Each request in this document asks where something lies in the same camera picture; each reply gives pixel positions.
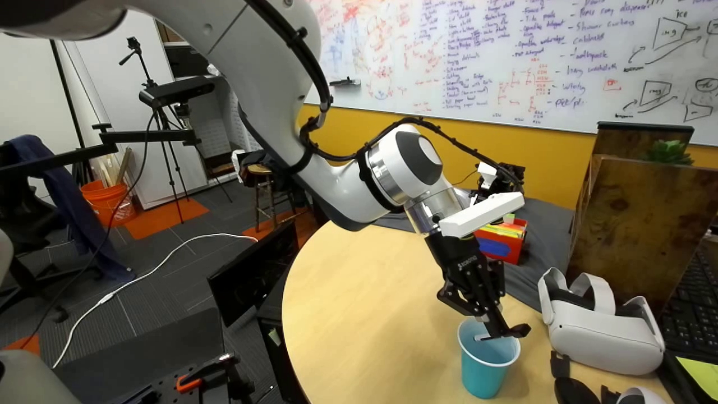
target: vr headset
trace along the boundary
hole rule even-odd
[[[581,274],[568,287],[563,271],[552,266],[539,278],[539,300],[553,350],[578,363],[649,374],[664,359],[667,343],[644,296],[617,307],[604,278]]]

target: desk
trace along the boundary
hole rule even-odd
[[[479,402],[460,382],[462,317],[435,298],[440,285],[440,266],[418,234],[320,227],[295,256],[283,298],[286,352],[309,402]],[[529,322],[531,334],[490,402],[552,402],[540,315],[511,296],[502,304],[508,326]],[[600,384],[612,390],[641,384],[670,402],[656,376],[578,363],[572,376],[594,392]]]

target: white robotic arm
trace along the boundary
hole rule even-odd
[[[125,8],[146,10],[177,30],[195,51],[220,68],[237,95],[245,126],[293,172],[331,221],[361,229],[387,211],[405,208],[418,230],[432,234],[428,244],[447,282],[458,287],[458,296],[440,293],[440,298],[458,298],[458,304],[449,304],[464,315],[497,315],[497,293],[490,287],[479,291],[486,296],[475,296],[464,289],[474,285],[450,278],[464,274],[460,263],[468,253],[464,247],[471,244],[475,251],[474,229],[519,208],[520,192],[462,207],[442,174],[431,141],[413,126],[393,128],[341,165],[317,153],[306,133],[322,123],[329,95],[314,59],[320,31],[302,0],[0,0],[0,5],[0,30],[28,36],[100,36],[120,22]],[[295,114],[312,80],[320,95],[320,111],[297,129]],[[443,243],[431,243],[440,239],[442,230],[460,239],[460,256],[447,253]]]

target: black cable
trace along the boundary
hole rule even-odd
[[[69,54],[69,49],[68,49],[68,42],[62,42],[62,49],[64,49],[68,60],[69,60],[69,64],[71,64],[71,70],[74,70],[74,76],[80,76],[78,68],[74,64],[71,54]],[[92,95],[89,95],[89,89],[88,89],[84,80],[78,80],[78,83],[80,83],[82,95],[84,95],[84,98],[88,98],[88,104],[89,104],[89,108],[92,108],[93,119],[97,119],[97,120],[103,120],[103,117],[97,111],[97,105],[92,104],[93,98],[92,98]]]
[[[172,129],[184,129],[184,126],[175,123],[175,120],[166,120]]]
[[[290,165],[290,172],[297,172],[309,162],[309,155],[319,150],[312,147],[309,133],[319,129],[324,120],[324,114],[329,111],[335,98],[329,92],[329,83],[322,76],[322,70],[314,56],[314,51],[306,47],[305,36],[309,33],[305,26],[293,30],[286,18],[283,18],[280,10],[275,10],[266,0],[246,0],[246,7],[252,7],[271,30],[277,37],[285,41],[285,45],[293,51],[295,60],[305,68],[306,76],[314,83],[314,89],[319,95],[319,114],[309,117],[300,126],[300,136],[305,140],[305,155],[297,163]]]
[[[458,141],[455,136],[449,136],[440,126],[422,119],[422,117],[401,117],[393,123],[387,123],[374,140],[370,140],[363,147],[358,147],[356,153],[352,155],[331,155],[331,153],[324,153],[320,150],[312,140],[309,135],[300,136],[302,146],[305,147],[312,147],[317,155],[320,155],[322,160],[331,160],[331,162],[350,162],[350,160],[356,160],[358,153],[365,153],[370,146],[374,146],[381,136],[385,136],[391,129],[395,129],[397,126],[404,126],[404,123],[413,123],[413,126],[422,126],[422,128],[428,128],[431,133],[440,135],[442,140],[447,140],[450,146],[455,146],[458,150],[493,165],[495,170],[499,170],[511,184],[516,190],[523,190],[523,181],[513,174],[513,170],[505,168],[502,163],[493,162],[490,156],[478,153],[475,147],[468,147],[466,143]]]
[[[171,108],[171,105],[167,105],[167,109],[171,109],[171,114],[175,117],[177,126],[179,126],[179,128],[185,128],[184,120],[179,119],[177,109]]]
[[[39,331],[39,327],[44,326],[50,311],[56,307],[56,303],[61,300],[61,296],[62,296],[89,266],[97,264],[99,251],[103,251],[105,244],[109,243],[114,215],[116,215],[116,211],[120,208],[120,205],[127,200],[127,196],[133,196],[133,190],[136,189],[136,184],[139,184],[139,179],[140,179],[140,174],[144,174],[144,168],[146,168],[146,162],[147,162],[147,143],[151,143],[147,129],[151,129],[152,120],[154,120],[154,114],[151,117],[151,120],[147,120],[147,126],[146,126],[146,140],[144,140],[140,163],[139,163],[136,178],[135,178],[135,181],[130,184],[130,189],[125,190],[125,196],[118,200],[118,205],[112,208],[112,215],[109,215],[109,221],[108,221],[103,243],[93,249],[89,263],[88,263],[82,270],[78,270],[78,271],[69,278],[69,282],[64,282],[62,289],[59,289],[59,291],[47,300],[44,311],[39,315],[39,318],[37,318],[35,327],[28,331],[28,336],[19,343],[19,350],[30,342],[34,334]]]
[[[268,386],[266,390],[263,390],[259,398],[257,398],[253,404],[263,404],[268,392],[273,392],[273,386]]]
[[[468,170],[462,179],[453,181],[453,184],[464,184],[475,170]]]
[[[80,129],[80,123],[75,119],[75,109],[74,109],[74,104],[71,104],[68,76],[64,76],[64,70],[62,70],[59,42],[50,41],[50,47],[51,47],[53,64],[59,68],[59,76],[61,76],[61,83],[62,83],[62,95],[64,95],[64,101],[68,101],[68,109],[69,109],[69,117],[71,117],[75,141],[80,143],[80,147],[84,147],[82,129]]]

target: plastic cup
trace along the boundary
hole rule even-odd
[[[502,386],[508,365],[520,357],[520,343],[513,336],[486,338],[486,326],[478,318],[466,318],[458,330],[462,347],[462,384],[479,398],[490,400]]]

